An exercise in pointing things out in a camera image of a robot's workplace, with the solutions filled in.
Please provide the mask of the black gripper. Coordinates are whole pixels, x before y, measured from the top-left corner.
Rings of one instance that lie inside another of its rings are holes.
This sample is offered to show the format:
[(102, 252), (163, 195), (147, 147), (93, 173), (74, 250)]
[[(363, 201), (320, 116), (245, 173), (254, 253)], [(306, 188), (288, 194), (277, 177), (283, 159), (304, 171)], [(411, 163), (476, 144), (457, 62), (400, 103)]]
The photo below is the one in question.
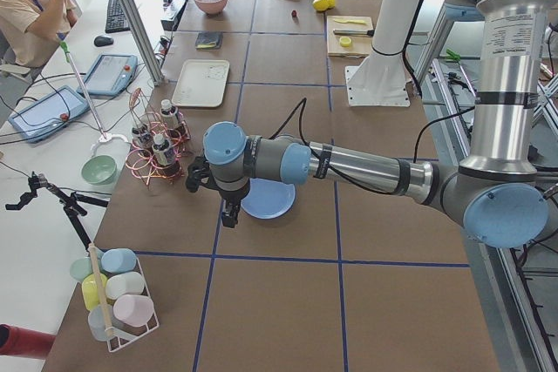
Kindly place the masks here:
[(220, 196), (225, 201), (223, 211), (221, 212), (221, 223), (224, 227), (235, 228), (238, 223), (241, 202), (250, 190), (250, 181), (246, 180), (240, 187), (234, 190), (228, 190), (222, 186), (219, 186), (218, 190)]

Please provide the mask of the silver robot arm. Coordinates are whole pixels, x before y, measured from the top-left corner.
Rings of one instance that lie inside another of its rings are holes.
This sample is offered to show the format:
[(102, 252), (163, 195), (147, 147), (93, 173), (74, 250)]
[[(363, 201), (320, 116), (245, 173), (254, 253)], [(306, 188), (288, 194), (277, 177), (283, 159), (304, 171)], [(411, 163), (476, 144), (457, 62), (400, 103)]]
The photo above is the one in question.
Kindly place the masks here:
[(484, 22), (480, 74), (468, 155), (459, 164), (411, 163), (302, 138), (249, 136), (231, 122), (203, 138), (212, 186), (234, 227), (253, 178), (301, 185), (309, 177), (404, 195), (433, 207), (491, 247), (518, 247), (549, 219), (527, 153), (538, 102), (537, 81), (548, 11), (557, 0), (446, 0), (455, 19)]

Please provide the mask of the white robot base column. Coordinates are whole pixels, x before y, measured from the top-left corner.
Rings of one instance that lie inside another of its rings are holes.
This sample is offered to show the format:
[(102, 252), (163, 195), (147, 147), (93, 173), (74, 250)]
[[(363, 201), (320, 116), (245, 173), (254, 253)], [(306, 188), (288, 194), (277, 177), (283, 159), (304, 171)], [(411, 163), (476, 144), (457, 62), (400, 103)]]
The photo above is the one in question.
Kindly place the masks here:
[(405, 46), (421, 0), (383, 0), (371, 53), (358, 67), (347, 66), (350, 106), (410, 105), (406, 91)]

